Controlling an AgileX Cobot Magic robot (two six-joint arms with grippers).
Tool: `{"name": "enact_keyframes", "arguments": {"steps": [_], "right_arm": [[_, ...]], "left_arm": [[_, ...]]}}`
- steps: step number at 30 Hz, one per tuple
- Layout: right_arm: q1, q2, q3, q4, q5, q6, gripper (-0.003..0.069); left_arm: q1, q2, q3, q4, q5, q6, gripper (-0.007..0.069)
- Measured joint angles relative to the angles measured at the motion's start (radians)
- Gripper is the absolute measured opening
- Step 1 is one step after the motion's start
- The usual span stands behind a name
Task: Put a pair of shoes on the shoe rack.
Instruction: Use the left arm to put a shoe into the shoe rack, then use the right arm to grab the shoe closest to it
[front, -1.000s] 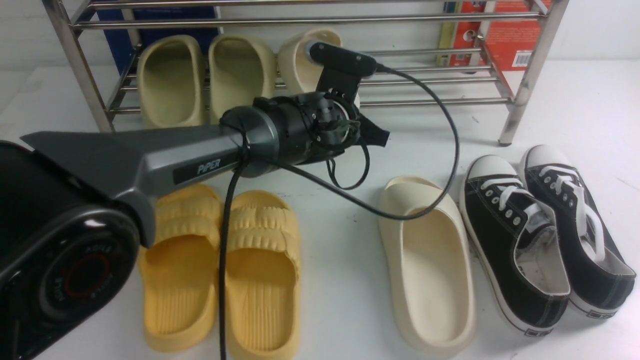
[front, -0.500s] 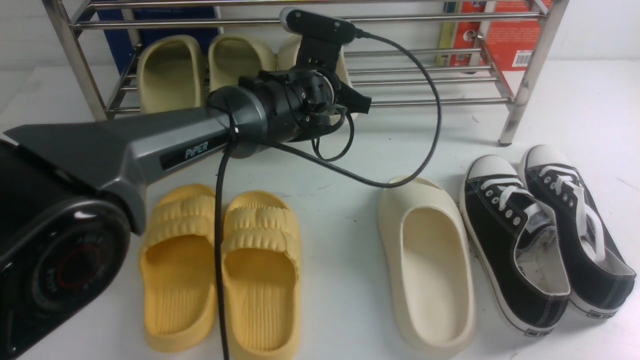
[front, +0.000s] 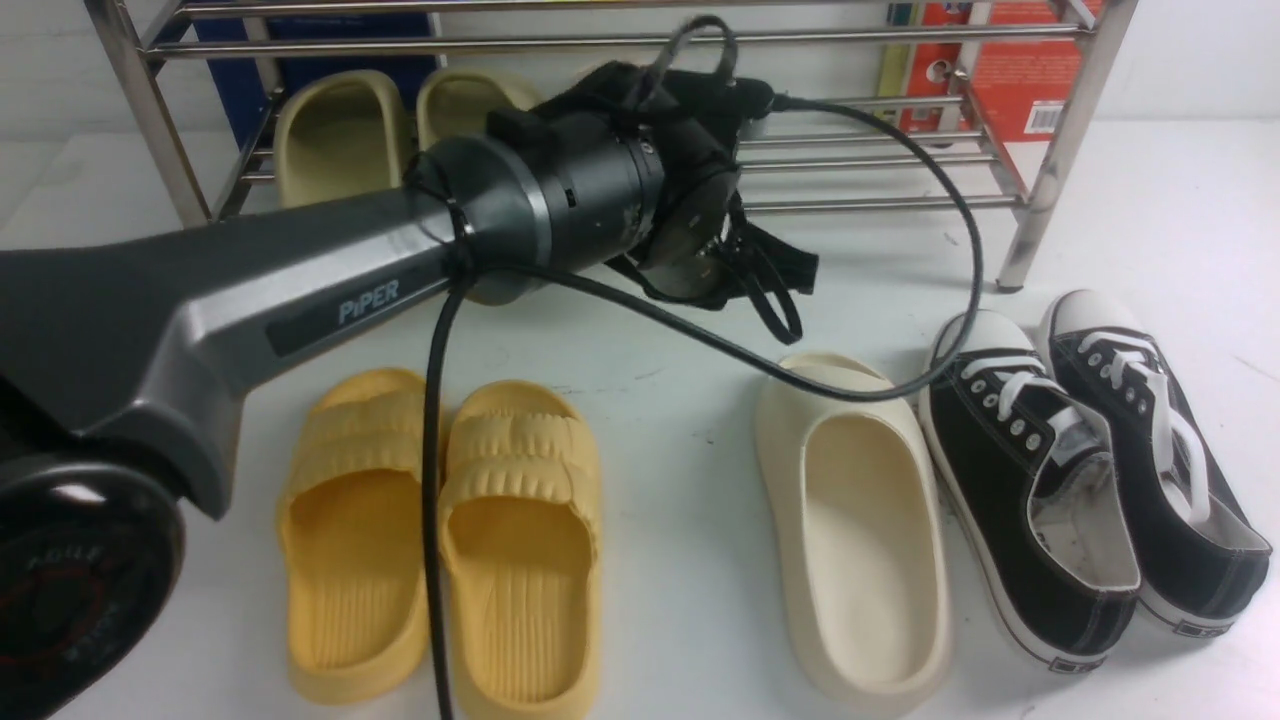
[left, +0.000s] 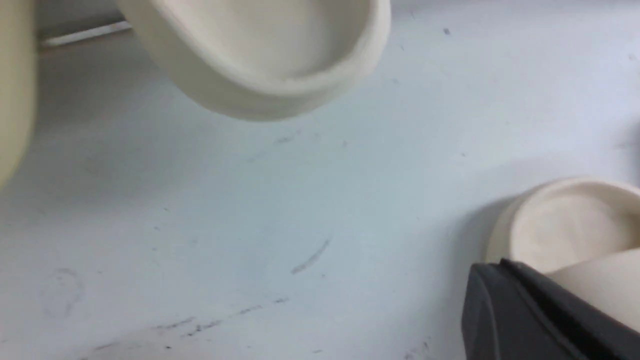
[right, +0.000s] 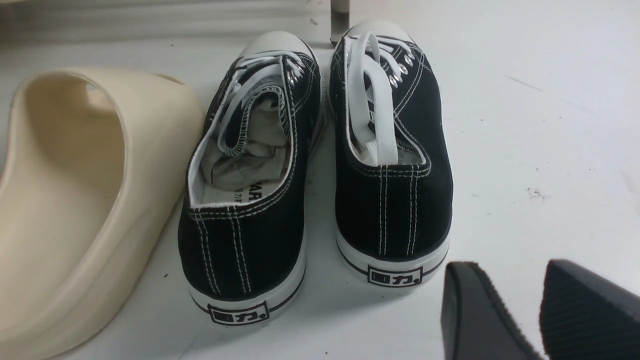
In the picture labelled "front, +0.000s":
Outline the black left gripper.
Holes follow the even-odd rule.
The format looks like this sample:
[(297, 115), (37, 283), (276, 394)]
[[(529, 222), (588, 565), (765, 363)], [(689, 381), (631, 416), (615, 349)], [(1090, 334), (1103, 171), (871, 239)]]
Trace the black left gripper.
[(719, 311), (736, 299), (791, 311), (814, 290), (818, 256), (751, 223), (735, 156), (760, 114), (763, 87), (737, 88), (727, 70), (659, 70), (607, 61), (540, 105), (553, 126), (594, 120), (630, 151), (639, 187), (623, 195), (634, 224), (620, 240), (557, 231), (545, 266), (602, 265), (663, 304)]

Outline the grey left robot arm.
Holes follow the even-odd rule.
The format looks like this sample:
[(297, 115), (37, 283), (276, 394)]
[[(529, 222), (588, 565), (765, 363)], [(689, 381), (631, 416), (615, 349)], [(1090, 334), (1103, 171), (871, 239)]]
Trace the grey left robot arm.
[(123, 660), (230, 506), (247, 395), (467, 277), (500, 306), (604, 265), (650, 299), (750, 299), (785, 343), (818, 258), (750, 223), (759, 79), (608, 61), (415, 156), (392, 190), (150, 238), (3, 252), (3, 716)]

